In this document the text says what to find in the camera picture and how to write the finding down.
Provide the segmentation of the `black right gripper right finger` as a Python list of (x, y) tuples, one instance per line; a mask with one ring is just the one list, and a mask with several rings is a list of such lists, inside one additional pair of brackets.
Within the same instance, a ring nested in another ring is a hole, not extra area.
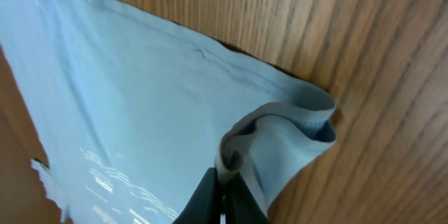
[(224, 193), (226, 224), (270, 224), (241, 174), (237, 174), (225, 185)]

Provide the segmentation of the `light blue t-shirt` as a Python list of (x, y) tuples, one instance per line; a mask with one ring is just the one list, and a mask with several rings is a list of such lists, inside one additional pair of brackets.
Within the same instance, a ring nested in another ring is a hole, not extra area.
[(1, 47), (75, 223), (172, 223), (210, 167), (266, 213), (336, 140), (326, 91), (117, 0), (1, 0)]

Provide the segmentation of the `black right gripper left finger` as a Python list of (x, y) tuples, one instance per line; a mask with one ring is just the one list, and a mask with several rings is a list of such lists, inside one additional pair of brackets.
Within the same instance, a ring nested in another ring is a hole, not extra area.
[(173, 224), (219, 224), (221, 187), (216, 168), (209, 168)]

